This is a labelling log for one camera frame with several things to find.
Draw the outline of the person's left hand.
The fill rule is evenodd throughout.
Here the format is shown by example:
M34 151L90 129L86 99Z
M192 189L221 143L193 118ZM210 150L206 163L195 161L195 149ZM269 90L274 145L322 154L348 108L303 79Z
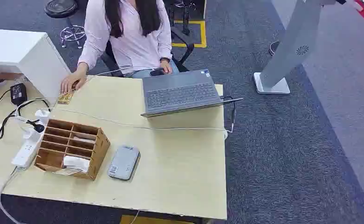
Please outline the person's left hand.
M160 61L160 67L163 69L165 74L172 73L172 67L169 61L167 60L161 60Z

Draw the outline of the person's right hand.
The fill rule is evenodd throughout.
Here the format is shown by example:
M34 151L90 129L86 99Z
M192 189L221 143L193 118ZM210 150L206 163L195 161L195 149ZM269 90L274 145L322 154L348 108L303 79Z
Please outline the person's right hand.
M78 90L86 83L86 80L86 71L75 71L61 82L60 93L67 94L73 90Z

